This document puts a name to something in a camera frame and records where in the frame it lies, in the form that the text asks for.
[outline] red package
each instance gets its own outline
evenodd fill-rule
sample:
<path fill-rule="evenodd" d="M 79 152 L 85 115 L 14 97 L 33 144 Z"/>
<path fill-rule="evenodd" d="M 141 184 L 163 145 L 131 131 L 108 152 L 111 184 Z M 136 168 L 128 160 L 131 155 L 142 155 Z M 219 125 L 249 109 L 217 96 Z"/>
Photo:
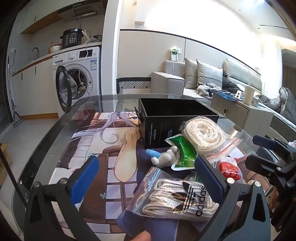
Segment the red package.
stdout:
<path fill-rule="evenodd" d="M 231 163 L 222 161 L 219 164 L 219 170 L 226 178 L 232 177 L 236 181 L 241 179 L 238 168 Z"/>

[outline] washing machine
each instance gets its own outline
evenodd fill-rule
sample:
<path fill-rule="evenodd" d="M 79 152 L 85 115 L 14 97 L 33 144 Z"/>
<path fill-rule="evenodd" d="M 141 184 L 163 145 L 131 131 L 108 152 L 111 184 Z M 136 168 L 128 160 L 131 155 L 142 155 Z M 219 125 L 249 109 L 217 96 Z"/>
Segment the washing machine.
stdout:
<path fill-rule="evenodd" d="M 78 100 L 101 95 L 100 47 L 53 56 L 52 76 L 59 118 Z"/>

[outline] mop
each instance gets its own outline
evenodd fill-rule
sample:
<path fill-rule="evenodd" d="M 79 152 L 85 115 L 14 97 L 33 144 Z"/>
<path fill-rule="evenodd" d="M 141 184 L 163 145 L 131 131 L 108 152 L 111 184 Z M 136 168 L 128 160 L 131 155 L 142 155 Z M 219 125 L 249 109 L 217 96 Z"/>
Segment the mop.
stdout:
<path fill-rule="evenodd" d="M 15 105 L 15 103 L 14 103 L 14 101 L 12 99 L 12 96 L 11 96 L 9 74 L 10 74 L 10 72 L 9 72 L 9 56 L 8 56 L 8 87 L 9 87 L 9 94 L 10 94 L 11 105 L 12 105 L 12 109 L 13 109 L 13 122 L 14 122 L 13 128 L 15 128 L 18 124 L 22 123 L 24 121 L 24 119 L 22 119 L 19 116 L 18 112 L 15 110 L 17 106 Z"/>

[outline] anime girl illustration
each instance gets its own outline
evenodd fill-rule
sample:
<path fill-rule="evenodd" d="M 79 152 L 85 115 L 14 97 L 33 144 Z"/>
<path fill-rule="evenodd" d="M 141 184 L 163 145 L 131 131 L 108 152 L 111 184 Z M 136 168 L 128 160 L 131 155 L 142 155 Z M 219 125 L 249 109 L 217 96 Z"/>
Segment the anime girl illustration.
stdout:
<path fill-rule="evenodd" d="M 126 210 L 152 166 L 151 157 L 146 154 L 140 139 L 139 120 L 135 112 L 93 113 L 91 118 L 88 126 L 81 126 L 73 135 L 56 168 L 55 173 L 59 176 L 52 179 L 56 181 L 64 174 L 70 176 L 90 155 L 98 157 L 99 171 L 82 203 L 77 206 L 96 235 L 102 241 L 124 241 L 148 230 L 152 240 L 157 241 L 179 241 L 184 238 L 182 233 L 186 233 L 189 240 L 196 237 L 198 231 L 187 221 L 146 218 Z M 167 149 L 155 150 L 165 152 Z M 190 173 L 188 170 L 175 172 L 170 167 L 163 170 L 179 178 L 185 178 Z M 59 221 L 62 228 L 69 231 L 63 219 Z"/>

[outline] white rope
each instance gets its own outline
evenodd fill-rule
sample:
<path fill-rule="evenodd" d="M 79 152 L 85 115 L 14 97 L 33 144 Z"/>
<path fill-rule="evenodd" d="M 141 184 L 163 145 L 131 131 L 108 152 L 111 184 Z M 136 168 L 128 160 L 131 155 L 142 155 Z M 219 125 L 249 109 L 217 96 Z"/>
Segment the white rope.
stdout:
<path fill-rule="evenodd" d="M 150 194 L 150 203 L 142 209 L 143 213 L 162 218 L 177 218 L 191 221 L 209 221 L 219 207 L 212 201 L 202 183 L 188 183 L 188 192 L 183 187 L 182 180 L 160 179 L 154 186 L 154 192 Z M 174 194 L 184 193 L 185 200 L 176 199 Z M 174 209 L 183 204 L 181 211 Z"/>
<path fill-rule="evenodd" d="M 223 130 L 212 120 L 203 117 L 188 122 L 183 135 L 201 155 L 215 153 L 226 140 Z"/>

